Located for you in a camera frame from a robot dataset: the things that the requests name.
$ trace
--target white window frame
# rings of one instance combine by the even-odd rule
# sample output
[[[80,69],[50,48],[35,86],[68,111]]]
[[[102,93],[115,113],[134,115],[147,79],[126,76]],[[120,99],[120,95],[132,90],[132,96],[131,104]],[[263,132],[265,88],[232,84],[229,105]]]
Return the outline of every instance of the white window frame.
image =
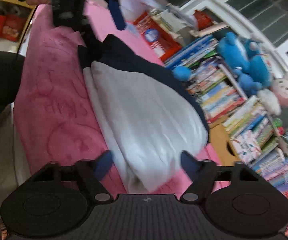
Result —
[[[251,33],[255,33],[262,38],[265,46],[270,51],[275,77],[282,77],[283,73],[288,71],[288,39],[276,48],[255,25],[240,12],[228,5],[226,3],[227,1],[228,0],[191,0],[182,6],[181,10],[192,15],[195,10],[207,8],[220,17],[239,35],[249,38]]]

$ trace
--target pink bed sheet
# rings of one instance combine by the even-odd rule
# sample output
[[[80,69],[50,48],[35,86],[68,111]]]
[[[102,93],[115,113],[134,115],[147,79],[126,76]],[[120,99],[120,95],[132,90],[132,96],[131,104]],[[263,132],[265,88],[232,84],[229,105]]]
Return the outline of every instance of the pink bed sheet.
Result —
[[[116,29],[107,9],[89,3],[85,15],[100,40],[114,34],[137,55],[162,65],[142,38]],[[30,36],[14,120],[31,173],[49,161],[72,165],[80,159],[95,159],[107,146],[79,67],[77,46],[83,44],[79,33],[65,27],[53,28],[51,7],[45,5],[38,7]],[[198,157],[219,162],[211,145]],[[114,166],[102,183],[114,196],[126,192]],[[190,183],[179,171],[154,193],[179,196]]]

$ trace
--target logo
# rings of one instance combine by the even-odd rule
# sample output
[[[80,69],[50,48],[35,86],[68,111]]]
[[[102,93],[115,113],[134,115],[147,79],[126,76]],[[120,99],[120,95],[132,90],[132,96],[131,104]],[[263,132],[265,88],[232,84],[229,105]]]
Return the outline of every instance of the logo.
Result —
[[[148,42],[154,42],[158,40],[159,37],[159,33],[156,29],[148,29],[145,33],[144,33],[144,37],[146,38],[146,40]]]
[[[143,199],[143,201],[145,201],[146,203],[148,203],[148,202],[152,201],[152,199],[151,199],[150,197],[146,197],[146,198]]]

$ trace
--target pink plush toy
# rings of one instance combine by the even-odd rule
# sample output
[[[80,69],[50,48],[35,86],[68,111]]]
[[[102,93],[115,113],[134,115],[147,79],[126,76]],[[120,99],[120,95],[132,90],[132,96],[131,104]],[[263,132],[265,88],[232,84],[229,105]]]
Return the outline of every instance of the pink plush toy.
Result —
[[[281,107],[288,107],[288,72],[282,78],[274,79],[269,90],[260,90],[257,96],[268,113],[280,115]]]
[[[270,90],[277,97],[281,107],[288,107],[288,72],[282,78],[275,79]]]

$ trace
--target stack of books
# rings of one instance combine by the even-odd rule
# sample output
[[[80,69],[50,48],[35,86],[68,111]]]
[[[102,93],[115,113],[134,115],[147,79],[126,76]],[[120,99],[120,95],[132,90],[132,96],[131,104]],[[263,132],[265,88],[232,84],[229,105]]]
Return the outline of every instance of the stack of books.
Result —
[[[281,138],[256,96],[223,126],[238,157],[288,198],[288,158],[278,147]]]
[[[231,84],[222,61],[209,57],[200,61],[198,67],[196,62],[187,66],[192,69],[192,78],[184,86],[200,104],[208,123],[230,114],[246,99]]]
[[[288,158],[276,147],[252,165],[252,169],[288,198]]]

